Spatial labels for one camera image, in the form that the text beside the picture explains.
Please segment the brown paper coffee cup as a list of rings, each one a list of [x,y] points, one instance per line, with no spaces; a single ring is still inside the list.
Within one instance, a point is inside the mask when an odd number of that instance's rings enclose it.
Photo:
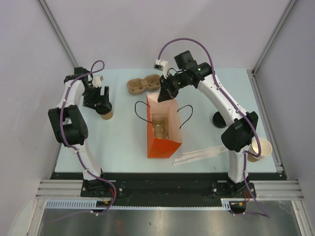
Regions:
[[[108,113],[106,114],[102,114],[101,117],[104,119],[104,120],[109,120],[113,117],[113,111],[109,111]]]

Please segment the orange paper bag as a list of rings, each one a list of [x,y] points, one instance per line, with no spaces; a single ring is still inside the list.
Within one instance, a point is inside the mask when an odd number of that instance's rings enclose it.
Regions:
[[[147,93],[147,157],[170,158],[182,145],[184,125],[180,120],[181,108],[175,99],[158,102],[158,92]]]

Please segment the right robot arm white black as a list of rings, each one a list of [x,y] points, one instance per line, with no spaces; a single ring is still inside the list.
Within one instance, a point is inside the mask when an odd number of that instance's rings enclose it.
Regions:
[[[158,102],[174,99],[179,90],[194,86],[202,92],[216,107],[222,116],[227,129],[221,135],[223,145],[229,151],[229,171],[227,192],[232,197],[239,197],[248,184],[247,168],[244,165],[244,154],[249,149],[253,137],[257,137],[258,115],[247,112],[230,96],[217,79],[212,62],[198,64],[190,51],[174,57],[179,72],[169,75],[168,62],[157,59],[154,68],[162,71]]]

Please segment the black plastic cup lid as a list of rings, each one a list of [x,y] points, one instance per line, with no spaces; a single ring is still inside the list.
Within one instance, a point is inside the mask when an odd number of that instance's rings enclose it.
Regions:
[[[111,104],[98,104],[96,105],[95,110],[99,115],[106,115],[112,111],[112,105]]]

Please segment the brown pulp cup carrier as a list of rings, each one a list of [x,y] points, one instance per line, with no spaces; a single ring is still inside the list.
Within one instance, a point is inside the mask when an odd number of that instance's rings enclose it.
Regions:
[[[154,136],[159,139],[168,139],[168,119],[155,117],[152,120]]]

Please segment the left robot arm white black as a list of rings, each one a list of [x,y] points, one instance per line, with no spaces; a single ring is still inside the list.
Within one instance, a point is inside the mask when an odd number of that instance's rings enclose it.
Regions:
[[[58,143],[73,150],[83,173],[81,197],[104,197],[115,195],[115,189],[93,158],[88,145],[88,127],[79,105],[96,111],[103,119],[113,116],[109,101],[109,87],[101,86],[102,76],[93,76],[83,67],[76,67],[64,80],[65,91],[56,108],[48,111],[48,117]]]

